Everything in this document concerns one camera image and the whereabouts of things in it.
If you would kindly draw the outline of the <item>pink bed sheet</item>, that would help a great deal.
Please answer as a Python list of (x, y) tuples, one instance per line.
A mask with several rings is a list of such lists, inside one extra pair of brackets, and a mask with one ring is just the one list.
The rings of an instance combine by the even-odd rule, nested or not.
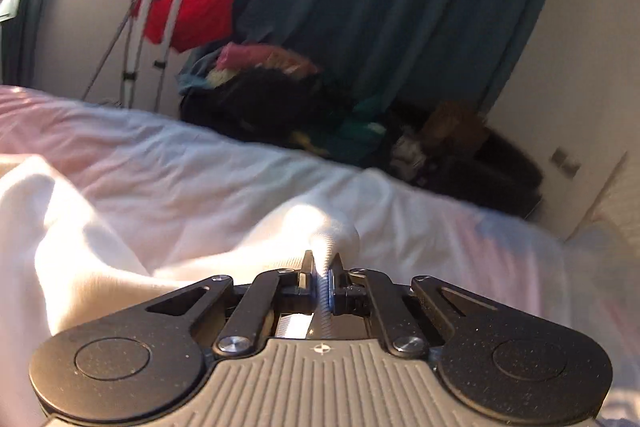
[(1, 90), (4, 155), (42, 157), (149, 272), (233, 251), (286, 202), (320, 200), (359, 235), (358, 253), (339, 254), (346, 265), (401, 284), (431, 275), (597, 340), (614, 369), (603, 424), (638, 424), (638, 259), (567, 246), (373, 169), (24, 88)]

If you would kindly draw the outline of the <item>white textured pillow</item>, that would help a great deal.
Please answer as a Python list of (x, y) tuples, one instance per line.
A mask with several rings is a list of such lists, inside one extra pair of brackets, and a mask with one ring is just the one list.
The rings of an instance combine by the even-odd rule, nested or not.
[(638, 155), (623, 155), (565, 244), (639, 258)]

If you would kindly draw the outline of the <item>cream white garment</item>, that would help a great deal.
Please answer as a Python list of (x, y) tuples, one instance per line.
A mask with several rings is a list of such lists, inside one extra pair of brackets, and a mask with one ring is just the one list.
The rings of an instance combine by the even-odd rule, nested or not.
[(250, 283), (267, 270), (297, 269), (306, 251), (323, 272), (336, 254), (358, 253), (359, 235), (324, 202), (296, 198), (271, 211), (233, 251), (149, 272), (42, 157), (2, 156), (2, 425), (40, 425), (28, 366), (50, 336), (212, 275)]

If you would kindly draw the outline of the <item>brown bag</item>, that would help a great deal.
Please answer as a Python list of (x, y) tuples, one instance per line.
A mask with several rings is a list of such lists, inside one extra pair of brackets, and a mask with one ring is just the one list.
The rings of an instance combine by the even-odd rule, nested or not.
[(427, 148), (452, 147), (463, 153), (475, 153), (487, 140), (484, 120), (468, 106), (457, 102), (440, 102), (421, 132)]

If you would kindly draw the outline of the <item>red cloth on stand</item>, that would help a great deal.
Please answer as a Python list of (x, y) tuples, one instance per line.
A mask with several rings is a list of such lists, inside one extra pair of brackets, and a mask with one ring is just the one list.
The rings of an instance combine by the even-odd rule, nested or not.
[[(143, 35), (161, 44), (171, 3), (152, 0)], [(232, 35), (233, 0), (182, 0), (170, 40), (170, 47), (183, 53)]]

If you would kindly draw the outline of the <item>pile of coloured clothes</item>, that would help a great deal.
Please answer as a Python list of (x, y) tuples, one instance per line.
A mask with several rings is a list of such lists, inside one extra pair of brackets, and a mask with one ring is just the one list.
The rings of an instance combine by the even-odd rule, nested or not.
[(353, 98), (306, 57), (230, 42), (195, 54), (177, 76), (182, 121), (425, 186), (438, 169), (408, 106)]

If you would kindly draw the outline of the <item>metal wall socket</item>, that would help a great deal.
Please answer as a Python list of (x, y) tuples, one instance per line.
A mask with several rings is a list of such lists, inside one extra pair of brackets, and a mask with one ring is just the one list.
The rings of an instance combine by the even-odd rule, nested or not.
[(574, 179), (582, 164), (562, 147), (558, 147), (550, 157), (551, 164), (558, 168), (567, 179)]

